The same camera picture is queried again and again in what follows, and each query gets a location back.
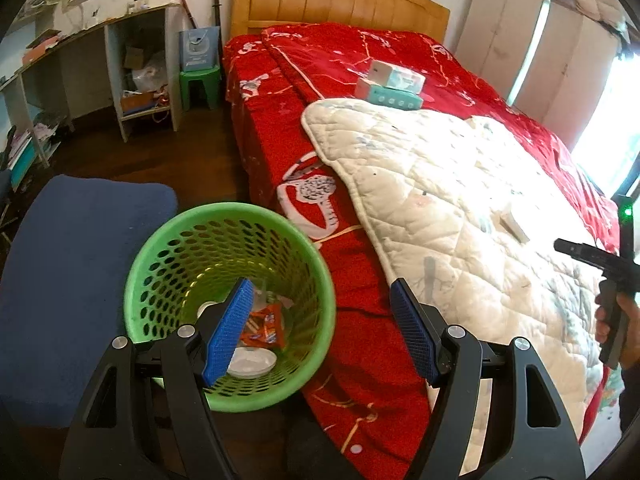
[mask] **white plastic lid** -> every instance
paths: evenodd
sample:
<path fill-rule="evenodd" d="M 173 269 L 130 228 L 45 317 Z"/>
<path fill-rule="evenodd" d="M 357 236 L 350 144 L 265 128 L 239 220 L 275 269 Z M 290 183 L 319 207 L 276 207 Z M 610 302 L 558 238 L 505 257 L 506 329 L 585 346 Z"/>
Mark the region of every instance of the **white plastic lid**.
<path fill-rule="evenodd" d="M 253 379 L 269 373 L 277 360 L 266 348 L 238 347 L 226 372 L 239 379 Z"/>
<path fill-rule="evenodd" d="M 198 319 L 200 319 L 200 316 L 202 316 L 202 313 L 204 312 L 204 310 L 211 305 L 217 305 L 218 302 L 217 301 L 205 301 L 205 303 L 201 304 L 198 307 L 198 313 L 196 314 L 196 316 L 198 317 Z"/>

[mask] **wooden desk surface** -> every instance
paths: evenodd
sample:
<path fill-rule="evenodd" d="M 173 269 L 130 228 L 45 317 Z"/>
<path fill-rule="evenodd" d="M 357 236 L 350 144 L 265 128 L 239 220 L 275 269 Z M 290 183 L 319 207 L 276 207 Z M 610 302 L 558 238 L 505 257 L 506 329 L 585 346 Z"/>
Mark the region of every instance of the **wooden desk surface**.
<path fill-rule="evenodd" d="M 55 44 L 55 46 L 47 50 L 38 59 L 34 59 L 30 63 L 27 63 L 26 65 L 22 65 L 18 70 L 16 70 L 14 74 L 9 79 L 7 79 L 2 86 L 0 86 L 0 92 L 2 92 L 2 90 L 4 90 L 7 86 L 9 86 L 21 73 L 25 72 L 26 70 L 30 69 L 32 66 L 36 65 L 41 59 L 44 59 L 45 57 L 50 56 L 54 52 L 57 52 L 65 45 L 68 45 L 73 41 L 79 40 L 80 38 L 84 38 L 87 34 L 91 34 L 92 32 L 95 32 L 96 30 L 98 30 L 99 28 L 103 28 L 105 25 L 111 25 L 112 23 L 122 22 L 127 18 L 133 18 L 135 16 L 140 16 L 141 14 L 154 12 L 155 10 L 166 9 L 167 7 L 180 7 L 180 4 L 165 4 L 158 7 L 151 7 L 149 9 L 139 10 L 138 12 L 132 12 L 131 14 L 125 14 L 124 16 L 120 16 L 118 18 L 109 18 L 108 20 L 104 20 L 103 22 L 97 23 L 93 27 L 86 28 L 84 30 L 81 30 L 80 32 L 76 32 L 71 36 L 66 36 L 57 44 Z"/>

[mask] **white quilted blanket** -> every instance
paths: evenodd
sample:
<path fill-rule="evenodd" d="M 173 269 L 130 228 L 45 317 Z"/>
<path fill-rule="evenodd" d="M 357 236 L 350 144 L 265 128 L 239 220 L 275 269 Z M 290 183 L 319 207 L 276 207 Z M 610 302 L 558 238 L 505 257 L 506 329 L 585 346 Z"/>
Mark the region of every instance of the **white quilted blanket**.
<path fill-rule="evenodd" d="M 486 117 L 327 99 L 309 105 L 302 124 L 347 185 L 387 281 L 406 278 L 419 301 L 478 339 L 528 338 L 580 434 L 602 376 L 590 335 L 600 273 L 553 250 L 556 237 L 593 239 L 532 156 Z M 500 222 L 514 199 L 537 211 L 527 244 Z M 463 472 L 482 450 L 485 382 Z"/>

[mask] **blue gripper pad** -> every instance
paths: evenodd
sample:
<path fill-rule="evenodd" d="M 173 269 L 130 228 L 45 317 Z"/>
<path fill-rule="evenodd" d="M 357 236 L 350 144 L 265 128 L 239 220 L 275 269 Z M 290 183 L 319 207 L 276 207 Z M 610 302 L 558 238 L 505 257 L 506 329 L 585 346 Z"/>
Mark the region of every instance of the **blue gripper pad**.
<path fill-rule="evenodd" d="M 429 384 L 435 384 L 441 377 L 436 366 L 436 345 L 416 311 L 420 303 L 411 289 L 399 280 L 391 284 L 389 299 L 415 370 Z"/>
<path fill-rule="evenodd" d="M 234 296 L 226 298 L 225 303 L 225 313 L 207 343 L 207 358 L 202 378 L 209 387 L 226 374 L 242 329 L 254 306 L 254 284 L 248 279 L 242 280 Z"/>

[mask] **green stool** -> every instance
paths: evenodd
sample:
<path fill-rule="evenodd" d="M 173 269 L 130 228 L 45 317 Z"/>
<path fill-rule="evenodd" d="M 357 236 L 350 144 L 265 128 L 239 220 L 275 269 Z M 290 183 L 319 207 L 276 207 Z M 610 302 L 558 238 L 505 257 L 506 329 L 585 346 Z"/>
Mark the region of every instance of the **green stool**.
<path fill-rule="evenodd" d="M 185 111 L 191 108 L 189 96 L 189 83 L 191 81 L 202 81 L 204 91 L 207 94 L 209 109 L 216 107 L 218 100 L 218 88 L 220 87 L 220 67 L 196 70 L 195 72 L 180 72 L 180 92 L 182 93 L 182 107 Z"/>

